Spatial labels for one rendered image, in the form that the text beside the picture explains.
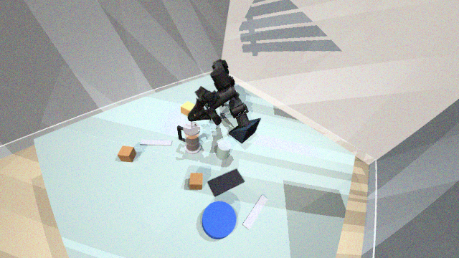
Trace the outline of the blue cylinder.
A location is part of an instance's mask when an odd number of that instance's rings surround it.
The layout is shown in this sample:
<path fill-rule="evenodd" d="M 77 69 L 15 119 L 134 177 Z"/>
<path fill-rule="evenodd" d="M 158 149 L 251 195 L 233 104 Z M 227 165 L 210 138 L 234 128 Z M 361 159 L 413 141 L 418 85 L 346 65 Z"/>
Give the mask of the blue cylinder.
<path fill-rule="evenodd" d="M 232 233 L 237 223 L 234 209 L 223 201 L 215 201 L 203 212 L 202 227 L 207 236 L 223 239 Z"/>

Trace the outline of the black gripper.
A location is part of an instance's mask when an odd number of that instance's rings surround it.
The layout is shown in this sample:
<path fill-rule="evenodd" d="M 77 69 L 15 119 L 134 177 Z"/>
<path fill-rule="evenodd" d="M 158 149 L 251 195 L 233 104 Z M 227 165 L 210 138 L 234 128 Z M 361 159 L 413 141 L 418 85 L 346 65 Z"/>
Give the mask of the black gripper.
<path fill-rule="evenodd" d="M 213 90 L 215 91 L 214 95 L 218 94 L 218 97 L 215 100 L 215 102 L 211 106 L 209 106 L 206 100 L 198 96 L 197 91 L 195 92 L 195 94 L 198 98 L 196 99 L 196 103 L 188 115 L 194 115 L 196 113 L 197 114 L 193 118 L 191 118 L 190 121 L 193 122 L 198 120 L 213 120 L 216 126 L 218 126 L 222 122 L 222 120 L 218 116 L 215 109 L 217 109 L 219 106 L 224 107 L 224 103 L 226 103 L 222 94 L 219 92 L 219 90 Z M 206 109 L 204 109 L 204 106 L 206 107 Z"/>

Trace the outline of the orange-brown box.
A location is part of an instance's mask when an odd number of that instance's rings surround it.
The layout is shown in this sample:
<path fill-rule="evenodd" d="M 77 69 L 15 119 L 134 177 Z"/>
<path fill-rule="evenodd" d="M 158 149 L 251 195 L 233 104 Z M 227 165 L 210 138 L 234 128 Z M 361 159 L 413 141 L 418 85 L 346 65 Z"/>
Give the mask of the orange-brown box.
<path fill-rule="evenodd" d="M 188 101 L 181 106 L 181 113 L 188 116 L 189 112 L 192 110 L 193 107 L 194 103 Z"/>

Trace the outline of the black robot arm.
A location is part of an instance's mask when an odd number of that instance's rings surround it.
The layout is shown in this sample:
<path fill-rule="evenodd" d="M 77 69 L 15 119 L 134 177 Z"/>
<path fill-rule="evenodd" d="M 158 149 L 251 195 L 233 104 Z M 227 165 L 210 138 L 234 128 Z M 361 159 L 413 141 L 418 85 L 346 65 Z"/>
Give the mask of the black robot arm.
<path fill-rule="evenodd" d="M 222 94 L 225 102 L 229 100 L 229 107 L 232 117 L 237 120 L 238 128 L 248 126 L 252 121 L 249 121 L 248 109 L 239 98 L 239 93 L 234 88 L 235 80 L 231 75 L 229 76 L 228 65 L 225 59 L 216 60 L 213 63 L 213 71 L 209 74 L 214 82 L 214 86 Z M 215 91 L 207 91 L 202 86 L 198 89 L 197 94 L 200 98 L 206 100 L 211 106 L 218 97 L 214 95 Z M 246 111 L 245 111 L 246 110 Z"/>

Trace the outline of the brown cube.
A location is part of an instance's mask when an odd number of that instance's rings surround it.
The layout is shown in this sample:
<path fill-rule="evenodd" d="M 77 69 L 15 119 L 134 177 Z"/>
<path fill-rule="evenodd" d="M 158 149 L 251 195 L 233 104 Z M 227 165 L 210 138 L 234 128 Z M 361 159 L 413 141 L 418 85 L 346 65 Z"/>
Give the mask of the brown cube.
<path fill-rule="evenodd" d="M 133 159 L 136 157 L 136 150 L 134 147 L 122 146 L 117 155 L 120 161 L 133 162 Z"/>
<path fill-rule="evenodd" d="M 191 173 L 189 180 L 190 190 L 202 190 L 203 173 Z"/>

